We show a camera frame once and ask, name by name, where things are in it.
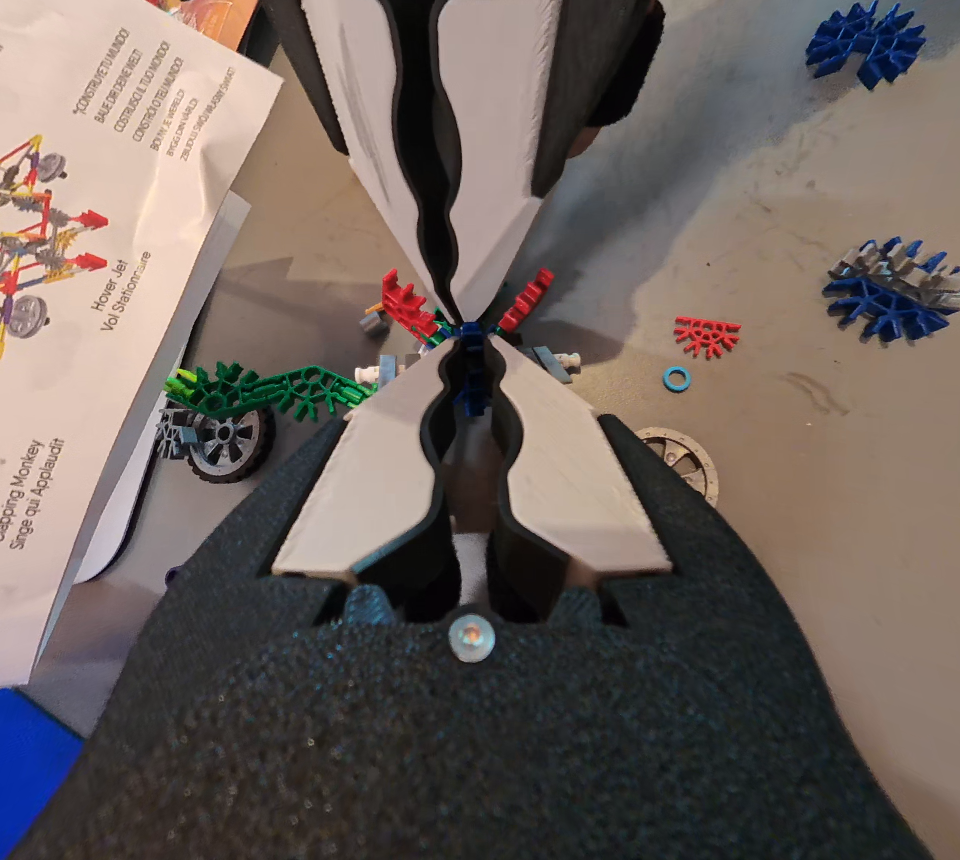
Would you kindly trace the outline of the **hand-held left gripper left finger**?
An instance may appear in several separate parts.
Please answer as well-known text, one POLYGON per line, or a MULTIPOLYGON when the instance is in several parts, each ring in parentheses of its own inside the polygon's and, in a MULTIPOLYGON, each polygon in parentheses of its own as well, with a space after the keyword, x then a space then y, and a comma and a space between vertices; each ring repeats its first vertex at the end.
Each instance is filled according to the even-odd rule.
POLYGON ((426 520, 437 485, 423 442, 446 390, 445 340, 352 412, 271 566, 276 576, 359 580, 426 520))

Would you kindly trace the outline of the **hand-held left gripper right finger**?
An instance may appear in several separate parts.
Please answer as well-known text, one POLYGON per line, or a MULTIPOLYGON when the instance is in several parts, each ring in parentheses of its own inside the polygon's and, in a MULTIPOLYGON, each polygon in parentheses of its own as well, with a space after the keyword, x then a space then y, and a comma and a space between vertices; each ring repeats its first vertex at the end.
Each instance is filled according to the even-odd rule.
POLYGON ((502 457, 493 549, 513 588, 596 587, 673 565, 598 416, 504 339, 486 341, 502 457))

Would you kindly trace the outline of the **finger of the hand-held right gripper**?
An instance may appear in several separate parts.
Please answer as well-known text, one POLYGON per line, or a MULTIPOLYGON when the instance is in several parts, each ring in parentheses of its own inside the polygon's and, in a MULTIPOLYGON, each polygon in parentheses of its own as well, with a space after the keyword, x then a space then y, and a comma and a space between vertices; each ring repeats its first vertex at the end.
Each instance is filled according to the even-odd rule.
POLYGON ((533 172, 562 2, 448 0, 438 14, 438 74, 461 149, 450 292, 464 321, 495 299, 542 203, 533 172))
POLYGON ((434 130, 434 0, 300 0, 350 165, 442 311, 455 247, 434 130))

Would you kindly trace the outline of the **blue red toy model core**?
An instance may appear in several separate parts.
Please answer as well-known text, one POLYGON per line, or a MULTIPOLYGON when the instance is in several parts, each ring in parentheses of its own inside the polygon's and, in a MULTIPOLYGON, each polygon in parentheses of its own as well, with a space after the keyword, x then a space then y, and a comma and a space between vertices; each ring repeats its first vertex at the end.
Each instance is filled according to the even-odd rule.
POLYGON ((497 336, 510 341, 518 340, 522 323, 543 301, 554 280, 555 274, 548 268, 542 267, 534 279, 529 281, 524 290, 516 296, 498 322, 493 325, 471 321, 459 327, 453 326, 437 307, 428 314, 430 323, 435 327, 433 334, 428 336, 424 328, 414 329, 414 336, 431 348, 447 338, 456 338, 460 341, 465 357, 465 374, 454 402, 462 406, 467 417, 483 416, 490 402, 490 385, 486 378, 486 339, 497 336))

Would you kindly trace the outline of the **red fan connector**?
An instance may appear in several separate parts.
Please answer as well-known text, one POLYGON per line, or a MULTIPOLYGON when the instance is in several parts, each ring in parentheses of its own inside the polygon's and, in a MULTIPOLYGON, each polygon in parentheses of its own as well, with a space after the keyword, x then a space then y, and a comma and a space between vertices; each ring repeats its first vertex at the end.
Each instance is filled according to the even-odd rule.
POLYGON ((735 349, 741 336, 739 323, 681 316, 675 318, 674 338, 684 353, 707 361, 735 349))
POLYGON ((381 287, 383 312, 421 343, 427 343, 439 330, 433 314, 425 309, 425 302, 425 297, 415 293, 413 284, 402 286, 396 268, 384 275, 381 287))

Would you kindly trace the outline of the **large blue plastic bin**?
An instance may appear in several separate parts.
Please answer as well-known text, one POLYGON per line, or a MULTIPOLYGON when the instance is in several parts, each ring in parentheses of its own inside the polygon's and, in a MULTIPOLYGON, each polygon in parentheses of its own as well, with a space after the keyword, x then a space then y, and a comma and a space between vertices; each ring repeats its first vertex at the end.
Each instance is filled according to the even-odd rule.
POLYGON ((1 857, 6 858, 76 762, 83 739, 34 701, 1 690, 1 857))

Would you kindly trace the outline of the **silver wheel hub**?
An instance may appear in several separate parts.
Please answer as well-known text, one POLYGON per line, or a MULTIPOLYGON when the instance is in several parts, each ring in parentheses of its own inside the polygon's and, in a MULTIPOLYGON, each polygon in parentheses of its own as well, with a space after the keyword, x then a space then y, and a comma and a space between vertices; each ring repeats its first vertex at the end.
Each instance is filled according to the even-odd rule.
POLYGON ((687 434, 665 427, 647 427, 634 433, 712 507, 718 505, 717 468, 701 444, 687 434))

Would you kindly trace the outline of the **grey wheel with black tyre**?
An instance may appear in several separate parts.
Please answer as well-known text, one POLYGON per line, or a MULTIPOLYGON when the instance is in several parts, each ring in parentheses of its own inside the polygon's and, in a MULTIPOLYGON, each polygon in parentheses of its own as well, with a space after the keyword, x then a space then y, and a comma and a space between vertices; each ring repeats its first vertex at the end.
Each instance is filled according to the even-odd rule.
POLYGON ((185 459, 201 480, 243 482, 270 457, 277 426, 271 409, 252 410, 217 420, 193 410, 166 407, 159 412, 155 445, 164 459, 185 459))

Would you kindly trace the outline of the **white book stand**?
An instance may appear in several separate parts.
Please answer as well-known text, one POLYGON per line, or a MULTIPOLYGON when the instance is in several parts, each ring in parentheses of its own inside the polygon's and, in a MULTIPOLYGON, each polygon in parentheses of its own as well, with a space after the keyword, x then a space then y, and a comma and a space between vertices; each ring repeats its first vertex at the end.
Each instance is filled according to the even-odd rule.
POLYGON ((114 563, 124 548, 154 453, 158 423, 165 403, 166 394, 161 390, 147 413, 146 423, 137 444, 105 505, 74 578, 74 586, 99 577, 114 563))

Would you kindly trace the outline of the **toy instruction booklet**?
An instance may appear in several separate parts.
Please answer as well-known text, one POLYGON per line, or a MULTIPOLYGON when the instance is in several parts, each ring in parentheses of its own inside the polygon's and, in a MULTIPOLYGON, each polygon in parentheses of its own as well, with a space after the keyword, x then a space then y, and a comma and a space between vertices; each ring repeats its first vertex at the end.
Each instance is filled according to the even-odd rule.
POLYGON ((25 684, 282 80, 142 0, 2 0, 1 677, 25 684))

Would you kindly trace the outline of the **blue grey snowflake connector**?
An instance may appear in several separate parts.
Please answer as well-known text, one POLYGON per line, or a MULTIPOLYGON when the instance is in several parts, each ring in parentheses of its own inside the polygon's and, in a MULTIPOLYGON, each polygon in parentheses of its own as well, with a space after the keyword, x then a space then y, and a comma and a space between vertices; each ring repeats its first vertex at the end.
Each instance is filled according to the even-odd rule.
POLYGON ((822 295, 827 312, 848 326, 866 323, 862 338, 884 343, 927 338, 950 325, 959 311, 959 266, 944 251, 924 253, 920 240, 865 242, 828 271, 822 295))

